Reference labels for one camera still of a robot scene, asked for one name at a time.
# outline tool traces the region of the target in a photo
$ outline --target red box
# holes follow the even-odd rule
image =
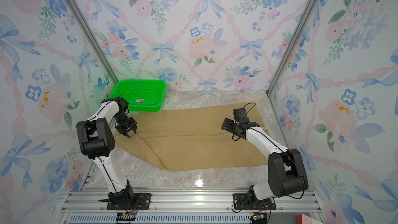
[[[297,215],[297,224],[323,224],[323,223],[319,222],[315,219],[312,219],[311,217],[308,217],[304,214],[298,214]]]

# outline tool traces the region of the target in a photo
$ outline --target black motor joint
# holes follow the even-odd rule
[[[116,101],[120,109],[114,116],[117,122],[116,130],[126,137],[130,137],[128,132],[131,130],[133,130],[134,133],[137,133],[137,122],[132,117],[129,118],[126,114],[126,110],[129,108],[129,103],[122,97],[105,99],[102,103],[107,101]]]
[[[226,130],[227,132],[233,134],[232,139],[234,139],[234,136],[237,136],[238,139],[246,139],[246,130],[250,129],[251,127],[260,126],[256,122],[250,122],[245,108],[234,109],[233,113],[235,121],[225,118],[221,126],[222,130]]]

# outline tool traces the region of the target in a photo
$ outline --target black cable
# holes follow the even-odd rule
[[[250,110],[256,105],[254,102],[250,102],[250,103],[247,103],[245,106],[247,106],[248,104],[254,104],[254,105],[246,113],[250,112]]]
[[[267,222],[266,224],[268,224],[269,220],[271,219],[271,211],[272,211],[272,207],[270,206],[269,208],[269,216],[267,216],[267,211],[266,211],[266,216],[267,216]]]
[[[247,203],[248,201],[249,201],[249,198],[246,198],[245,202],[242,204],[242,208],[241,208],[238,212],[236,212],[236,211],[234,210],[234,205],[235,205],[235,203],[232,204],[232,206],[231,206],[232,211],[233,211],[234,213],[239,213],[240,211],[243,210],[243,208],[245,207],[245,205],[246,205],[246,203]]]
[[[129,217],[129,224],[130,224],[131,223],[130,213],[127,211],[127,208],[125,208],[122,203],[120,203],[120,205],[122,205],[122,207],[126,210],[127,216]]]
[[[239,136],[237,136],[238,138],[237,138],[236,140],[234,139],[234,137],[235,137],[235,135],[232,135],[232,140],[233,140],[233,141],[238,141],[238,140],[240,139]]]
[[[268,139],[276,148],[278,148],[278,149],[280,149],[281,150],[281,152],[283,152],[284,154],[285,154],[285,156],[287,157],[287,159],[289,159],[293,164],[294,164],[294,166],[296,167],[296,169],[297,169],[297,171],[300,173],[300,177],[301,177],[301,179],[302,179],[302,193],[301,193],[301,196],[300,197],[292,197],[292,196],[290,196],[290,195],[286,195],[287,197],[291,197],[291,198],[294,198],[294,199],[301,199],[302,198],[302,196],[304,195],[304,189],[305,189],[305,182],[304,182],[304,177],[302,176],[302,174],[301,174],[301,172],[300,172],[300,170],[298,169],[298,167],[296,166],[296,163],[293,161],[293,160],[291,160],[290,159],[290,157],[286,154],[286,152],[285,151],[283,151],[279,146],[277,146],[276,144],[274,144],[274,142],[272,142],[266,135],[264,135],[262,132],[260,132],[260,131],[258,131],[258,130],[256,130],[256,129],[254,129],[254,128],[251,128],[251,127],[249,127],[250,129],[252,129],[252,130],[255,130],[256,132],[258,132],[258,133],[260,133],[261,135],[263,135],[264,137],[266,137],[266,139]]]

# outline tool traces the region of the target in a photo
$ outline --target khaki pants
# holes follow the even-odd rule
[[[232,110],[244,105],[144,112],[132,116],[137,135],[116,132],[115,141],[130,154],[173,172],[268,164],[253,144],[242,138],[233,141],[232,133],[221,129],[225,118],[234,119]],[[256,107],[248,117],[264,127]]]

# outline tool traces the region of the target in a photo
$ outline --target black mounting plate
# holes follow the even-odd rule
[[[140,206],[138,207],[138,210],[148,210],[149,209],[149,204],[150,204],[150,198],[151,194],[150,193],[134,193],[134,197],[136,201],[140,202]],[[131,208],[127,210],[132,210],[135,209],[138,205],[138,202],[136,202]],[[106,207],[107,210],[126,210],[123,206],[115,206],[111,202],[108,203],[108,206]]]
[[[246,199],[248,198],[247,194],[233,194],[233,201],[234,201],[234,210],[235,211],[239,211],[242,209],[242,205],[245,203]],[[242,210],[261,210],[262,207],[264,206],[264,204],[266,205],[267,210],[271,209],[271,210],[276,210],[276,205],[275,202],[272,203],[271,202],[271,198],[265,199],[261,201],[261,205],[256,205],[254,207],[256,207],[256,209],[252,208],[248,202],[245,204],[245,206],[243,206]]]

